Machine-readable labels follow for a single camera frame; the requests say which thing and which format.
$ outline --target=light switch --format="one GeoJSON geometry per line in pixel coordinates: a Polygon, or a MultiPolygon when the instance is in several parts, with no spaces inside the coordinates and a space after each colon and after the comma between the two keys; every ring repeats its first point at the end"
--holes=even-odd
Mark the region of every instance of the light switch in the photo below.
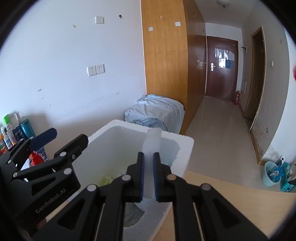
{"type": "Polygon", "coordinates": [[[96,16],[95,23],[104,23],[104,17],[96,16]]]}
{"type": "Polygon", "coordinates": [[[87,67],[87,75],[88,76],[96,75],[96,67],[95,66],[88,66],[87,67]]]}
{"type": "Polygon", "coordinates": [[[96,65],[96,74],[105,73],[105,66],[103,64],[96,65]]]}

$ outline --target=spray can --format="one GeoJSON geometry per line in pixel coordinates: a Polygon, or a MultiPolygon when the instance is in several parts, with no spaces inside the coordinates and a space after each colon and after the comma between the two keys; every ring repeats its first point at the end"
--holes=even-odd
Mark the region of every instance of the spray can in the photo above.
{"type": "Polygon", "coordinates": [[[11,141],[9,140],[9,137],[7,136],[7,134],[5,133],[5,130],[4,130],[4,127],[1,126],[1,132],[2,132],[2,135],[3,135],[3,140],[7,146],[7,149],[11,149],[13,147],[13,145],[11,144],[11,141]]]}
{"type": "Polygon", "coordinates": [[[8,135],[8,138],[9,138],[11,144],[14,146],[17,143],[17,139],[15,138],[15,136],[12,132],[13,127],[10,123],[10,119],[9,119],[8,115],[3,117],[3,122],[6,126],[6,134],[8,135]]]}
{"type": "Polygon", "coordinates": [[[4,154],[5,152],[7,152],[6,145],[5,145],[5,142],[4,142],[3,138],[4,138],[3,134],[0,133],[0,152],[2,154],[4,154]]]}

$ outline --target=wooden wardrobe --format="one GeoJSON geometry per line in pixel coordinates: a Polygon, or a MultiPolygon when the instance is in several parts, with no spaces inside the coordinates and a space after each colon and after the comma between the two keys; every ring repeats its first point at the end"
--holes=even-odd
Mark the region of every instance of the wooden wardrobe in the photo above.
{"type": "Polygon", "coordinates": [[[194,0],[141,0],[147,94],[184,105],[185,134],[206,84],[205,22],[194,0]]]}

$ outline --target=ceiling light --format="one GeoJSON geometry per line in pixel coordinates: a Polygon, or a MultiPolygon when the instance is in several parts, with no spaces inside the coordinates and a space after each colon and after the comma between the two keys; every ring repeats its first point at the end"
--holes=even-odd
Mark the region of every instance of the ceiling light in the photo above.
{"type": "Polygon", "coordinates": [[[222,7],[228,7],[230,5],[230,1],[229,0],[217,0],[217,3],[222,6],[222,7]]]}

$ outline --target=corridor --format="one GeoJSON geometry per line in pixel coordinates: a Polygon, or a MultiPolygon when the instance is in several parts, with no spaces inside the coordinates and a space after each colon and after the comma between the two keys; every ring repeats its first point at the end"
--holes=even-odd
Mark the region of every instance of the corridor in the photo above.
{"type": "Polygon", "coordinates": [[[266,187],[262,183],[263,166],[257,165],[246,121],[232,102],[205,96],[185,135],[194,139],[188,170],[234,184],[280,191],[279,185],[266,187]]]}

